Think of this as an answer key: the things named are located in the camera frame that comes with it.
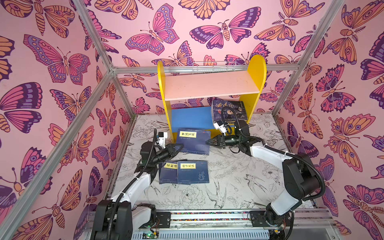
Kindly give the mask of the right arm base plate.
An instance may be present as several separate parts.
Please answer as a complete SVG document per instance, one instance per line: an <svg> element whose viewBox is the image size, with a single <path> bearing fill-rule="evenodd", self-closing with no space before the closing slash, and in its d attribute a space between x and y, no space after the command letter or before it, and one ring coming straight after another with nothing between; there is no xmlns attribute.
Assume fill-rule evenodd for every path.
<svg viewBox="0 0 384 240"><path fill-rule="evenodd" d="M257 210L250 211L248 218L252 223L253 227L271 227L279 228L291 226L293 223L293 216L290 212L284 215L278 215L273 210Z"/></svg>

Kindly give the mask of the navy book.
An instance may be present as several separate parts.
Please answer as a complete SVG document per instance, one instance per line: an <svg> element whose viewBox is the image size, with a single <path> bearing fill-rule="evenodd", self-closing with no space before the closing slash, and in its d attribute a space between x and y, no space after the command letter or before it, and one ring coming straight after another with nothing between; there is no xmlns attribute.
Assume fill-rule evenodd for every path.
<svg viewBox="0 0 384 240"><path fill-rule="evenodd" d="M209 182L207 161L178 161L178 184L208 184Z"/></svg>
<svg viewBox="0 0 384 240"><path fill-rule="evenodd" d="M176 161L168 161L160 164L159 183L160 184L177 184L178 183L178 163Z"/></svg>
<svg viewBox="0 0 384 240"><path fill-rule="evenodd" d="M210 146L206 141L211 139L211 132L197 129L179 129L177 144L183 144L182 153L209 155Z"/></svg>

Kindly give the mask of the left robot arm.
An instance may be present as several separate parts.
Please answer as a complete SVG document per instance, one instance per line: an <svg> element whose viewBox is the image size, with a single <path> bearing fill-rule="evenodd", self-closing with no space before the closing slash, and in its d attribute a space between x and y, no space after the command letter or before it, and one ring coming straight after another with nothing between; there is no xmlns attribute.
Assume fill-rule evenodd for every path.
<svg viewBox="0 0 384 240"><path fill-rule="evenodd" d="M97 205L91 240L130 240L140 227L156 234L153 229L160 221L155 205L137 205L136 201L154 181L159 165L172 160L184 148L184 144L166 144L166 139L166 133L154 130L152 141L142 144L136 175L116 196Z"/></svg>

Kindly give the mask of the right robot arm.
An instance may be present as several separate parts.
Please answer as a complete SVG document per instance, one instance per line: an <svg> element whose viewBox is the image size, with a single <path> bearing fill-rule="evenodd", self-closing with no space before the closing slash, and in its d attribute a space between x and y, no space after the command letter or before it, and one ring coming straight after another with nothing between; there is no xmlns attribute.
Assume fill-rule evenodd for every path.
<svg viewBox="0 0 384 240"><path fill-rule="evenodd" d="M237 147L241 153L261 159L282 170L285 189L266 206L264 219L267 225L281 225L285 216L303 202L325 194L325 181L308 155L293 154L270 147L262 138L251 136L249 125L245 121L237 121L233 126L218 121L214 123L214 128L221 133L207 140L207 145L220 149Z"/></svg>

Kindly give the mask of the dark blue portrait book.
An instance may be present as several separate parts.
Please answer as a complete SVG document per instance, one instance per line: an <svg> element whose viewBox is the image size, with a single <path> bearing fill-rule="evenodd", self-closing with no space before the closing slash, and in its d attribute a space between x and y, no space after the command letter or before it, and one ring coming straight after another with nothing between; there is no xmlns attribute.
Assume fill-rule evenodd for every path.
<svg viewBox="0 0 384 240"><path fill-rule="evenodd" d="M214 123L222 121L222 115L227 123L234 123L236 118L240 121L248 119L245 104L242 101L214 99L211 103L211 113Z"/></svg>

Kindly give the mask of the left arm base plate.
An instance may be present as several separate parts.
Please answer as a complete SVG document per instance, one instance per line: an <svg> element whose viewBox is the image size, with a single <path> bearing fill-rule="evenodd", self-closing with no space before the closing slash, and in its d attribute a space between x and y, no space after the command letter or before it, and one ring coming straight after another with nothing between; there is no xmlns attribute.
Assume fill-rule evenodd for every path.
<svg viewBox="0 0 384 240"><path fill-rule="evenodd" d="M159 212L153 214L149 212L133 212L133 230L137 229L154 229L154 228L170 228L171 225L171 213Z"/></svg>

